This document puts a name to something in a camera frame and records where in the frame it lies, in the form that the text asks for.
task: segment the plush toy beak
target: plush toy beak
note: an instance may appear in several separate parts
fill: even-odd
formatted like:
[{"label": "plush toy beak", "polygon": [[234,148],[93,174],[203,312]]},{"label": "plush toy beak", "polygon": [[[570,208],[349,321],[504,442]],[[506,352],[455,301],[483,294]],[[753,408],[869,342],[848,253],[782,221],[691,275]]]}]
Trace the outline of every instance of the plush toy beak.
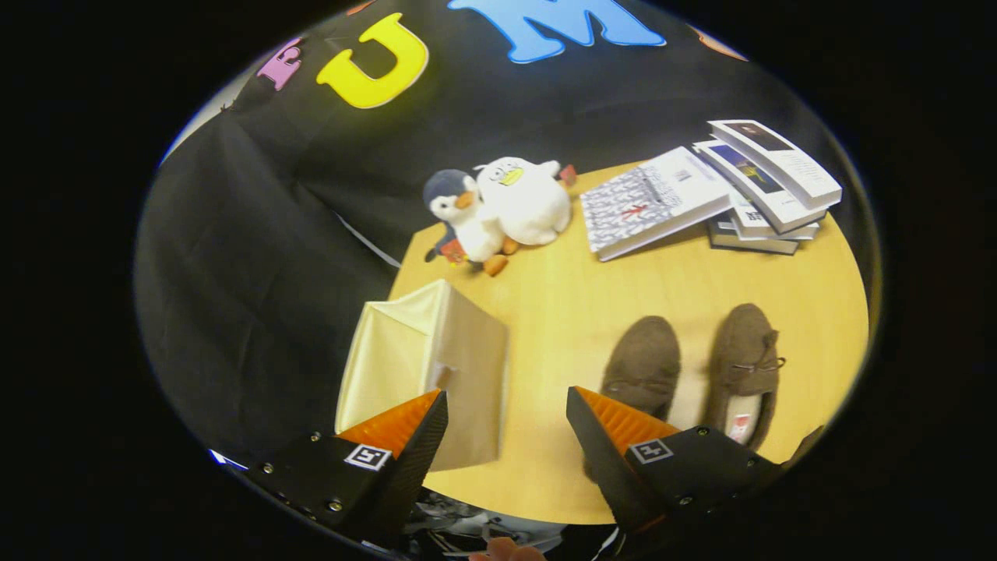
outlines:
[{"label": "plush toy beak", "polygon": [[458,209],[466,209],[475,201],[475,194],[470,191],[464,191],[459,197],[457,197],[457,202],[454,206]]},{"label": "plush toy beak", "polygon": [[514,170],[511,170],[509,171],[509,173],[505,174],[505,177],[503,177],[499,181],[499,183],[505,186],[509,186],[519,181],[519,178],[521,177],[522,177],[522,168],[515,168]]}]

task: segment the pink letter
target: pink letter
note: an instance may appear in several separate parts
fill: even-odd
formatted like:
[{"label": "pink letter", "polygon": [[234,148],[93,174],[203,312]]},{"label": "pink letter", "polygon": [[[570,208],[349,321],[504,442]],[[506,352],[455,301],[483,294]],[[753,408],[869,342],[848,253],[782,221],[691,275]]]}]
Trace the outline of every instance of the pink letter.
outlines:
[{"label": "pink letter", "polygon": [[299,41],[301,41],[300,37],[284,45],[272,59],[266,61],[256,76],[266,76],[272,80],[273,89],[279,92],[301,66],[301,61],[294,60],[301,56],[301,50],[294,46]]}]

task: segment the yellow letter u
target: yellow letter u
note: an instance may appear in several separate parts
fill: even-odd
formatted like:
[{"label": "yellow letter u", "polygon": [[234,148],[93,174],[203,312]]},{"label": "yellow letter u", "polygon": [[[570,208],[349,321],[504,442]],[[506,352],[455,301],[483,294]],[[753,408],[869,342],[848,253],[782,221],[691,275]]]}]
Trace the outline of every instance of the yellow letter u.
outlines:
[{"label": "yellow letter u", "polygon": [[398,97],[419,80],[430,60],[426,44],[399,23],[400,19],[401,13],[391,14],[360,36],[361,43],[374,39],[394,53],[398,62],[388,74],[374,80],[350,60],[353,49],[346,49],[326,63],[315,81],[328,84],[346,103],[360,109],[378,107]]}]

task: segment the shoe lace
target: shoe lace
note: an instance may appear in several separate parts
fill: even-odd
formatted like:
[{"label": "shoe lace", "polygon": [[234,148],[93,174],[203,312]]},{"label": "shoe lace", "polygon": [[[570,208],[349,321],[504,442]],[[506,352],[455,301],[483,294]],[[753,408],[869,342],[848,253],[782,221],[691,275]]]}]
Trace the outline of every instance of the shoe lace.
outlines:
[{"label": "shoe lace", "polygon": [[762,357],[759,358],[753,364],[731,364],[735,368],[743,368],[748,372],[771,372],[772,370],[778,370],[786,364],[786,359],[782,356],[776,356],[776,340],[779,339],[778,331],[770,331],[762,341],[765,343],[765,350],[762,351]]}]

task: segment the penguin plush toy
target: penguin plush toy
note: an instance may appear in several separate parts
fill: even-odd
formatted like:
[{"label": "penguin plush toy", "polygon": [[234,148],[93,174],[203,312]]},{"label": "penguin plush toy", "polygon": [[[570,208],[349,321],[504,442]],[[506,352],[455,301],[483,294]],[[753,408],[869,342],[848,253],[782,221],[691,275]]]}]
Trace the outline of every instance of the penguin plush toy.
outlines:
[{"label": "penguin plush toy", "polygon": [[451,252],[456,241],[476,271],[494,277],[508,263],[505,255],[518,248],[502,231],[498,215],[485,204],[478,184],[460,170],[434,173],[423,187],[423,203],[447,227],[426,261]]}]

